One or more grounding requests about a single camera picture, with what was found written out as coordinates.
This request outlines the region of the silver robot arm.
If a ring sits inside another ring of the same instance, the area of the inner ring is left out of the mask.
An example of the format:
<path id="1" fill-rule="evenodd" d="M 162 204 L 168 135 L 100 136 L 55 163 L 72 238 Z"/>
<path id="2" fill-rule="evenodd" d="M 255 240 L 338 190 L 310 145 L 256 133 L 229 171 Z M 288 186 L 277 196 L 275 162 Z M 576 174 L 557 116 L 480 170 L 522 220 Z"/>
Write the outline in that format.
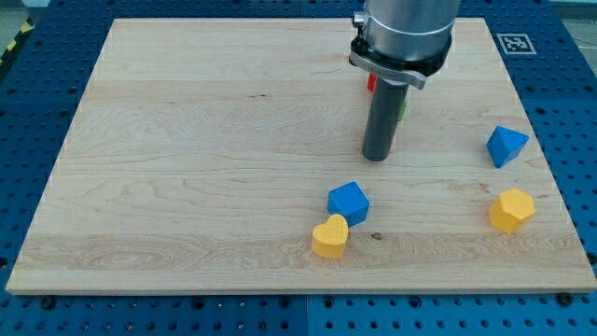
<path id="1" fill-rule="evenodd" d="M 367 0 L 353 15 L 349 63 L 422 89 L 445 63 L 460 0 Z"/>

